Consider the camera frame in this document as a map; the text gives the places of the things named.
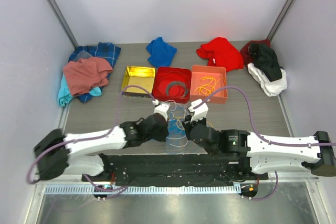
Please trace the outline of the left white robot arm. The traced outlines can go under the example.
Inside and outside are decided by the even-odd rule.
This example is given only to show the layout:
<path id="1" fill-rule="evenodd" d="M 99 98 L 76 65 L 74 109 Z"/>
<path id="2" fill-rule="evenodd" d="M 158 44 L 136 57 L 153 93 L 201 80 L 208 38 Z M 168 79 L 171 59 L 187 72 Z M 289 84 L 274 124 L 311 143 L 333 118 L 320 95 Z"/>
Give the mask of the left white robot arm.
<path id="1" fill-rule="evenodd" d="M 105 182 L 111 177 L 111 167 L 102 157 L 90 158 L 89 154 L 138 147 L 150 140 L 164 142 L 168 134 L 168 117 L 159 113 L 105 131 L 64 135 L 61 129 L 55 129 L 34 147 L 32 167 L 37 168 L 39 181 L 55 179 L 78 165 L 79 173 Z"/>

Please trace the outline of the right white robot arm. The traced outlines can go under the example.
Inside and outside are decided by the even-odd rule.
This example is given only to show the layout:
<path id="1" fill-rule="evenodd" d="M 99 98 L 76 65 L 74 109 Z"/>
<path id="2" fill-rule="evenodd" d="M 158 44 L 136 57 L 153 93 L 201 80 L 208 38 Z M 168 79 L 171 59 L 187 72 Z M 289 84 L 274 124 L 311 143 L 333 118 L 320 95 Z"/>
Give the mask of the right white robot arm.
<path id="1" fill-rule="evenodd" d="M 255 174 L 308 170 L 315 176 L 335 176 L 335 155 L 329 135 L 317 131 L 307 137 L 258 136 L 244 130 L 216 130 L 206 119 L 182 123 L 188 140 L 207 154 L 238 161 L 237 173 L 242 179 Z"/>

